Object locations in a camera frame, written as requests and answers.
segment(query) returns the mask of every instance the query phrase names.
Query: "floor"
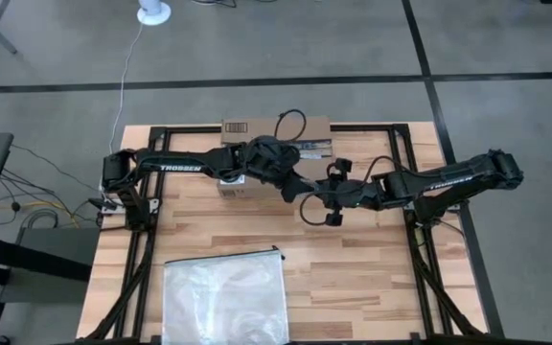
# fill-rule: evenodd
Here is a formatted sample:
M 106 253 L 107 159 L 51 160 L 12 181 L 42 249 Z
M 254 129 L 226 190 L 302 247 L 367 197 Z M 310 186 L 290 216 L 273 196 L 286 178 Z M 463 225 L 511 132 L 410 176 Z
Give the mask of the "floor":
M 447 158 L 507 150 L 525 182 L 474 198 L 471 213 L 504 332 L 552 340 L 552 6 L 168 2 L 170 21 L 143 28 L 135 45 L 115 143 L 127 124 L 214 123 L 298 107 L 333 121 L 436 120 Z M 4 0 L 0 30 L 19 54 L 0 45 L 0 131 L 97 184 L 137 8 L 136 0 Z M 70 205 L 92 196 L 27 152 L 13 150 L 8 168 Z M 0 210 L 0 221 L 9 217 Z M 0 238 L 12 241 L 18 225 L 1 226 Z M 0 333 L 15 345 L 71 340 L 77 299 L 10 306 Z

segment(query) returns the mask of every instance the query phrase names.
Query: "cardboard box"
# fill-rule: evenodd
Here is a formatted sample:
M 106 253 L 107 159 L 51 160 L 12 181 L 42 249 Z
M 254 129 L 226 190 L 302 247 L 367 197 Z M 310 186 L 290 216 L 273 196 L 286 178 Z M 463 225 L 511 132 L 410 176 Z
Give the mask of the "cardboard box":
M 330 120 L 327 117 L 309 117 L 302 136 L 292 145 L 300 150 L 301 159 L 295 171 L 309 179 L 327 178 L 325 170 L 334 161 Z M 278 118 L 234 119 L 223 121 L 220 141 L 222 144 L 248 142 L 260 135 L 274 135 Z M 302 128 L 302 119 L 294 115 L 286 117 L 278 129 L 278 138 L 286 140 L 297 135 Z M 222 197 L 278 197 L 280 191 L 270 184 L 240 176 L 237 181 L 217 182 Z

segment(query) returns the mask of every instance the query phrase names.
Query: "clear plastic bag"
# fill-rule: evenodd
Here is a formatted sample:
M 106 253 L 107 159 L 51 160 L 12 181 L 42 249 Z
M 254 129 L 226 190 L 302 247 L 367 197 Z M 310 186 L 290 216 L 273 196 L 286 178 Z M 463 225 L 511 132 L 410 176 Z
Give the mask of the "clear plastic bag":
M 163 345 L 288 343 L 280 251 L 165 264 Z

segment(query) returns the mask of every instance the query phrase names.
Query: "wooden table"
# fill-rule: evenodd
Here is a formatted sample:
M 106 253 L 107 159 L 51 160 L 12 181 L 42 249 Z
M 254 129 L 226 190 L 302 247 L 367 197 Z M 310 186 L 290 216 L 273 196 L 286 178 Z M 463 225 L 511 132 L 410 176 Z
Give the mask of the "wooden table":
M 419 170 L 442 166 L 434 124 L 409 126 Z M 127 126 L 122 148 L 145 147 L 149 131 L 149 126 Z M 170 150 L 218 146 L 219 134 L 175 134 Z M 403 145 L 400 148 L 405 157 Z M 351 178 L 362 178 L 374 157 L 390 155 L 383 132 L 334 132 L 333 150 L 336 156 L 353 160 Z M 374 168 L 375 173 L 387 171 L 393 171 L 387 161 Z M 145 341 L 161 334 L 164 262 L 266 250 L 271 245 L 287 257 L 284 274 L 291 339 L 423 335 L 402 211 L 345 210 L 343 226 L 312 227 L 300 220 L 297 206 L 280 199 L 222 199 L 213 179 L 167 174 L 142 331 Z M 326 211 L 318 200 L 307 206 L 309 219 L 324 217 Z M 445 221 L 459 226 L 456 216 Z M 104 226 L 122 223 L 117 216 Z M 433 234 L 448 294 L 475 327 L 486 331 L 462 236 L 444 225 L 434 227 Z M 90 333 L 119 296 L 129 236 L 127 230 L 101 234 L 78 336 Z M 429 296 L 439 330 L 435 298 L 431 292 Z M 131 301 L 127 310 L 126 334 L 130 334 L 134 305 Z

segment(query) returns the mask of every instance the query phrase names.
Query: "yellow wire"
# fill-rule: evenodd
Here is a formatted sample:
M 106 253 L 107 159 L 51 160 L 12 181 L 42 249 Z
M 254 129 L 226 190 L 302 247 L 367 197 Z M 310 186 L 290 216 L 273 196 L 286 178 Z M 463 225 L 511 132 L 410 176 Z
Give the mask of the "yellow wire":
M 74 226 L 77 228 L 77 229 L 80 229 L 80 226 L 78 225 L 78 222 L 74 219 L 74 217 L 72 216 L 72 214 L 70 214 L 69 212 L 67 212 L 67 210 L 65 209 L 65 207 L 57 202 L 49 202 L 49 201 L 35 201 L 35 202 L 29 202 L 29 203 L 26 203 L 26 204 L 22 204 L 20 205 L 20 208 L 23 208 L 23 207 L 32 207 L 32 206 L 52 206 L 52 207 L 55 207 L 55 208 L 58 208 L 59 210 L 63 211 L 67 217 L 69 217 L 70 220 L 72 220 L 72 222 L 74 223 Z M 0 206 L 0 209 L 10 209 L 10 207 L 6 207 L 6 206 Z

